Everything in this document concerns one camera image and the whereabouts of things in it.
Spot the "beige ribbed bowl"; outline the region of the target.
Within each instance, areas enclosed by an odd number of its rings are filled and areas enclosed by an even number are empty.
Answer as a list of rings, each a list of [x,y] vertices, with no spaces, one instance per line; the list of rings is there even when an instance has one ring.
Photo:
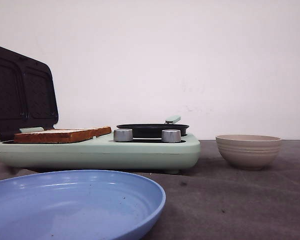
[[[245,170],[261,170],[270,165],[282,143],[279,137],[247,134],[218,135],[215,140],[227,163]]]

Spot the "mint green breakfast maker base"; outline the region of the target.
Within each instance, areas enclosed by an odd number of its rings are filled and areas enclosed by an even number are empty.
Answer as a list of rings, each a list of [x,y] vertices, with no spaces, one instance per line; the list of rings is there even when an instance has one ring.
[[[20,133],[46,131],[41,127]],[[114,141],[113,132],[74,143],[15,143],[0,141],[0,161],[28,169],[147,169],[178,172],[193,167],[200,156],[197,138],[188,133],[181,142],[160,138]]]

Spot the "toast bread slice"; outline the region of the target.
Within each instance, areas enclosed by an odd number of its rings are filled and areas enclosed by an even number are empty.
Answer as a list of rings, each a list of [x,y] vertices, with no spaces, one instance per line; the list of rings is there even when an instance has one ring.
[[[103,126],[103,127],[92,127],[92,128],[76,128],[76,129],[49,129],[45,131],[41,131],[41,134],[46,135],[60,135],[60,136],[66,136],[66,137],[72,137],[72,136],[94,136],[94,135],[104,135],[109,134],[111,132],[110,126]]]
[[[76,136],[70,136],[66,137],[65,135],[59,135],[59,134],[44,134],[40,133],[42,131],[35,131],[35,132],[29,132],[29,133],[16,133],[14,135],[13,141],[16,144],[69,144],[69,143],[76,143],[76,142],[82,142],[89,139],[92,139],[93,137],[99,137],[102,135],[76,135]]]

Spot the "left silver control knob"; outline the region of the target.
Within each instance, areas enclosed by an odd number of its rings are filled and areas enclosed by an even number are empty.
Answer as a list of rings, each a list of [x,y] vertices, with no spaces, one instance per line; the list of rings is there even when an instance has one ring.
[[[113,140],[115,142],[131,142],[133,141],[133,130],[129,128],[119,128],[113,131]]]

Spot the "right silver control knob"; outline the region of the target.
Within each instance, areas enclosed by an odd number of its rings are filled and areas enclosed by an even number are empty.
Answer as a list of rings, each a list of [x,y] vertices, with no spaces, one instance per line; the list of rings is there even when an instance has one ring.
[[[163,143],[180,143],[182,141],[179,129],[164,129],[161,131],[161,141]]]

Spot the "silver control knob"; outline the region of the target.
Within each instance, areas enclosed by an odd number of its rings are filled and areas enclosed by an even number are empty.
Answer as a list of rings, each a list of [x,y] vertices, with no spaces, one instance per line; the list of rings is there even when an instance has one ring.
[[[180,143],[182,141],[179,129],[164,129],[161,131],[161,141],[163,143]]]
[[[113,131],[113,140],[115,142],[131,142],[133,141],[133,130],[129,128],[119,128]]]

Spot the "breakfast maker hinged lid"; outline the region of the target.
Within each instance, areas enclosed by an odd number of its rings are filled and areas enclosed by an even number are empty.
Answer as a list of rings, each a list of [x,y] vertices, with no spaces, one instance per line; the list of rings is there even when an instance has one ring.
[[[0,142],[24,128],[52,129],[58,120],[49,66],[0,46]]]

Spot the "blue plate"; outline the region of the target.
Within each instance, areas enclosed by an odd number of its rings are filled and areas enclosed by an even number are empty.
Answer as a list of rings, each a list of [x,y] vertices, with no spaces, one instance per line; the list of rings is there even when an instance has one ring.
[[[13,177],[0,180],[0,240],[139,240],[165,203],[158,183],[128,172]]]

